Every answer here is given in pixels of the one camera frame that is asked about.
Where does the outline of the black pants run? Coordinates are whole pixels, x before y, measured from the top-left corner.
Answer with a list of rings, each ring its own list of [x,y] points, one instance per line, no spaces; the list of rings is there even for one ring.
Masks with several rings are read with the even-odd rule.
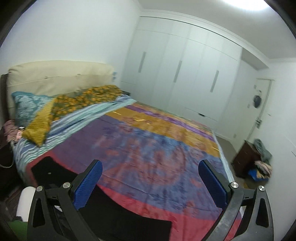
[[[47,156],[31,168],[36,182],[45,188],[72,182],[76,173]],[[135,214],[113,201],[96,186],[80,214],[101,240],[169,240],[171,222]]]

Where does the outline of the dark wooden side cabinet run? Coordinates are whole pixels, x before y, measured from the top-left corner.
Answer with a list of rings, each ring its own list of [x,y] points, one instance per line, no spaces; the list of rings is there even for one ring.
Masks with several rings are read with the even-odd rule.
[[[248,172],[255,168],[255,161],[260,161],[261,156],[254,144],[244,141],[241,149],[233,159],[231,165],[234,173],[239,178],[246,178]]]

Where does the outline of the pile of clothes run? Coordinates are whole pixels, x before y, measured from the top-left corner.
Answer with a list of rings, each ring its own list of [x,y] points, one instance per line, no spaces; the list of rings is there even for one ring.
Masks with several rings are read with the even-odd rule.
[[[266,149],[262,140],[255,138],[253,141],[255,157],[248,167],[244,187],[255,189],[259,185],[265,185],[271,178],[273,168],[270,164],[272,154]]]

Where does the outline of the blue striped bed sheet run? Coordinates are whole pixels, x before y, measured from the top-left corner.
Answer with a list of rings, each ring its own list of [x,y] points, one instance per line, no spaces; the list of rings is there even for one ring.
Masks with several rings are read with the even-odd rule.
[[[136,103],[136,100],[130,96],[123,95],[115,101],[90,105],[68,114],[52,123],[45,143],[40,147],[25,138],[21,138],[13,147],[14,161],[18,172],[23,176],[27,164],[64,142],[72,134],[84,128],[93,120],[134,103]]]

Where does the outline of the yellow green floral blanket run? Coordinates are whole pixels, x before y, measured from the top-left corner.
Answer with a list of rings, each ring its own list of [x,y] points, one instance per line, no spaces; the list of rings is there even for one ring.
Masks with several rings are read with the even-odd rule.
[[[53,121],[93,104],[114,101],[121,94],[122,90],[116,85],[104,85],[83,90],[75,97],[58,95],[37,112],[22,132],[22,137],[41,146],[46,140]]]

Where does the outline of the colourful patchwork bedspread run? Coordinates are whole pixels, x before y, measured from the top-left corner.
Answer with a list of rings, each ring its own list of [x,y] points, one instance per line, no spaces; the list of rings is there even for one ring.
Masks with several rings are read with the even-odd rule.
[[[200,161],[233,181],[210,128],[138,102],[93,120],[34,159],[27,180],[36,182],[31,168],[46,156],[75,173],[101,161],[99,187],[130,211],[170,221],[170,240],[201,240],[221,213],[199,176]]]

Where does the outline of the pink crumpled cloth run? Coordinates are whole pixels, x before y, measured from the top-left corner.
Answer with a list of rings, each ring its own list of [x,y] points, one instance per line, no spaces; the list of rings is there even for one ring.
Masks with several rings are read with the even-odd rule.
[[[15,125],[14,120],[8,120],[4,124],[4,136],[8,143],[16,144],[22,138],[23,129]]]

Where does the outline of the teal floral pillow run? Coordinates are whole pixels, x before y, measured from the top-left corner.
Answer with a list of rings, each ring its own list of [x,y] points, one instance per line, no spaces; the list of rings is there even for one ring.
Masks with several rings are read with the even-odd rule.
[[[16,91],[11,94],[15,103],[15,121],[17,126],[26,127],[45,104],[54,98],[47,95],[34,95],[29,92]]]

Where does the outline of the white room door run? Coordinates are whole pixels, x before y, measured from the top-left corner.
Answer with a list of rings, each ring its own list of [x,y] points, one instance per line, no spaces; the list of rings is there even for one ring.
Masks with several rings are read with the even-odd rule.
[[[235,139],[238,145],[241,145],[245,140],[249,141],[255,128],[260,125],[261,117],[268,102],[272,82],[272,80],[266,78],[256,79],[236,132]]]

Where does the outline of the cream padded headboard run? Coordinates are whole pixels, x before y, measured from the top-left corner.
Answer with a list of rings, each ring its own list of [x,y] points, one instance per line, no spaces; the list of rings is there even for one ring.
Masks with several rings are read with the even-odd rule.
[[[16,91],[55,96],[90,87],[112,84],[114,68],[109,64],[81,61],[39,61],[11,67],[7,78],[7,106],[15,117],[11,94]]]

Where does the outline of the white built-in wardrobe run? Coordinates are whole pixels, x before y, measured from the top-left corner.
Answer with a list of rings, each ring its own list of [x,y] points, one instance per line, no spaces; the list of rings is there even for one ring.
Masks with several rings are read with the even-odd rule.
[[[213,128],[229,100],[241,52],[210,30],[141,17],[120,85],[137,101]]]

